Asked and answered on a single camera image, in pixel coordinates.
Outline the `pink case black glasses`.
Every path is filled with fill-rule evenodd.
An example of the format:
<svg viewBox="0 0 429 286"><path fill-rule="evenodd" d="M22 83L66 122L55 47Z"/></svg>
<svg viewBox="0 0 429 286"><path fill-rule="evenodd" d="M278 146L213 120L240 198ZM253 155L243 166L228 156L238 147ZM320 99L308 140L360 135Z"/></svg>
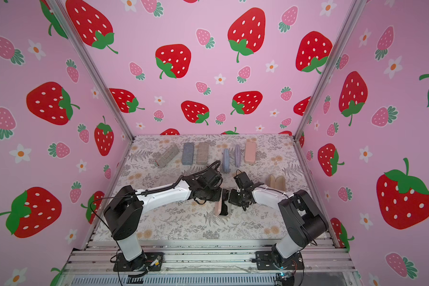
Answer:
<svg viewBox="0 0 429 286"><path fill-rule="evenodd" d="M214 207L214 215L227 217L230 215L230 207L228 205L230 192L227 189L223 189L220 195L220 199L216 202Z"/></svg>

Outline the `light blue case white glasses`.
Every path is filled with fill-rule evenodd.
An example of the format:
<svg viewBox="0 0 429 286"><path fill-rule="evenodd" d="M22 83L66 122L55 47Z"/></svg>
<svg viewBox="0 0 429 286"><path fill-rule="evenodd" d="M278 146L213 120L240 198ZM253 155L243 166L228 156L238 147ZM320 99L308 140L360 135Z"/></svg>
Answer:
<svg viewBox="0 0 429 286"><path fill-rule="evenodd" d="M223 159L222 159L222 171L225 174L230 173L230 151L225 148L223 150Z"/></svg>

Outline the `blue-grey case purple glasses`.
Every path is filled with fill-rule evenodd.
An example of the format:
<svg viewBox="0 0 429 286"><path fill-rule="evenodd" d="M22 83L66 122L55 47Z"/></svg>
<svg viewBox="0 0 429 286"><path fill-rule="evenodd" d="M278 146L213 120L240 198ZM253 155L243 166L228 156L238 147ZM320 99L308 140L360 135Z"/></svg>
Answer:
<svg viewBox="0 0 429 286"><path fill-rule="evenodd" d="M183 145L181 163L184 166L193 164L194 160L194 143L185 143Z"/></svg>

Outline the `olive glasses case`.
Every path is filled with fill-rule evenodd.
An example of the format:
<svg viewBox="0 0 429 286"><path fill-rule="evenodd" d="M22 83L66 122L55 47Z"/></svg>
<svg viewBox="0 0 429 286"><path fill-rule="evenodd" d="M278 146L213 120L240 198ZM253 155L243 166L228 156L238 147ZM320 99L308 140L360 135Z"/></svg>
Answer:
<svg viewBox="0 0 429 286"><path fill-rule="evenodd" d="M286 179L283 176L275 177L274 175L269 175L266 179L266 185L269 188L279 190L281 192L286 192Z"/></svg>

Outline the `grey case mint interior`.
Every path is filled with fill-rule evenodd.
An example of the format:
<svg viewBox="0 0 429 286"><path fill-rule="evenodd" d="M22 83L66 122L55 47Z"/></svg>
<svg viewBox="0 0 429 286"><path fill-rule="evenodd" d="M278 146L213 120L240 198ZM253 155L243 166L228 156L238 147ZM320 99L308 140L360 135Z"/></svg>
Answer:
<svg viewBox="0 0 429 286"><path fill-rule="evenodd" d="M206 166L209 159L209 144L199 143L197 146L196 163L198 165Z"/></svg>

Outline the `grey case tan interior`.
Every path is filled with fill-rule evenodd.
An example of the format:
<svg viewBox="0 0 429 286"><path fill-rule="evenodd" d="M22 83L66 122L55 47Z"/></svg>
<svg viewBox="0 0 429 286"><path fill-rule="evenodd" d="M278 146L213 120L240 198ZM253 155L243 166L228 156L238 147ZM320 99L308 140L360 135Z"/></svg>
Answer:
<svg viewBox="0 0 429 286"><path fill-rule="evenodd" d="M238 144L235 146L234 160L236 168L239 168L241 166L241 147Z"/></svg>

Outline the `pink case round glasses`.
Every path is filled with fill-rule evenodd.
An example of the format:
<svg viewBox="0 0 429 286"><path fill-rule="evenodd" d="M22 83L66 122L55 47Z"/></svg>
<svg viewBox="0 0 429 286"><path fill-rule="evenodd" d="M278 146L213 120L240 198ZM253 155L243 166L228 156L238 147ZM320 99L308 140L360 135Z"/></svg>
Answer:
<svg viewBox="0 0 429 286"><path fill-rule="evenodd" d="M246 163L255 163L257 144L254 141L247 141L245 145L244 161Z"/></svg>

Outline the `grey case with red glasses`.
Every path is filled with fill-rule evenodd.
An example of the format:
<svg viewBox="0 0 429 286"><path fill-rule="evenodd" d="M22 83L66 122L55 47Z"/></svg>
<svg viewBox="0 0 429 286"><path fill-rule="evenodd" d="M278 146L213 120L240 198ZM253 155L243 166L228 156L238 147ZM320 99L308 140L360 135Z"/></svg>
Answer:
<svg viewBox="0 0 429 286"><path fill-rule="evenodd" d="M177 155L179 154L179 148L176 144L172 144L165 152L156 160L156 165L159 168L167 166Z"/></svg>

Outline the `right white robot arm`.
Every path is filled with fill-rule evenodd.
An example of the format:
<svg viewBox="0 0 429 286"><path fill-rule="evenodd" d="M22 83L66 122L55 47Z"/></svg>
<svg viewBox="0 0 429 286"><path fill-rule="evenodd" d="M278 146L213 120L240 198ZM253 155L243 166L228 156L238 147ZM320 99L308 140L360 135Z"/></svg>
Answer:
<svg viewBox="0 0 429 286"><path fill-rule="evenodd" d="M299 190L288 195L261 182L254 183L245 172L237 174L234 180L238 190L231 191L231 204L244 210L253 204L260 204L281 213L287 234L272 247L275 264L283 265L328 231L329 223L306 191Z"/></svg>

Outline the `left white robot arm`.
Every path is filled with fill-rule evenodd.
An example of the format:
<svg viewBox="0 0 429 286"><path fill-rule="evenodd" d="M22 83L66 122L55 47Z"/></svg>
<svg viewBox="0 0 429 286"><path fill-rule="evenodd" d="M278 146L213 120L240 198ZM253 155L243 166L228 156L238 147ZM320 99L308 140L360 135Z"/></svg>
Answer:
<svg viewBox="0 0 429 286"><path fill-rule="evenodd" d="M127 185L114 196L103 210L102 220L125 261L136 270L145 265L147 256L140 246L136 231L141 216L169 203L194 200L197 204L215 202L221 198L223 182L218 171L219 160L191 175L181 175L176 182L152 189L134 189Z"/></svg>

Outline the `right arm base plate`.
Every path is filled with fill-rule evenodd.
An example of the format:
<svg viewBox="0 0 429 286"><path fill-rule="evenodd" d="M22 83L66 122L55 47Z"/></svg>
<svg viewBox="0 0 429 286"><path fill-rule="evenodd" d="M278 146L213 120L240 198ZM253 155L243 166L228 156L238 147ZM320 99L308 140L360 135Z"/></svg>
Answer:
<svg viewBox="0 0 429 286"><path fill-rule="evenodd" d="M283 258L277 251L257 251L251 260L260 271L297 271L304 270L301 252Z"/></svg>

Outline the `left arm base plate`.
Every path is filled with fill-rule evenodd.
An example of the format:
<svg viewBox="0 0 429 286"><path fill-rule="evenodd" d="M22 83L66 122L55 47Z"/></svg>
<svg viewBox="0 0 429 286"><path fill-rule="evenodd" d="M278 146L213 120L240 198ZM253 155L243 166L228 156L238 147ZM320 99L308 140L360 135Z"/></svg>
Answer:
<svg viewBox="0 0 429 286"><path fill-rule="evenodd" d="M145 252L132 261L127 261L123 253L112 258L115 272L139 272L140 275L148 272L158 272L161 270L164 253Z"/></svg>

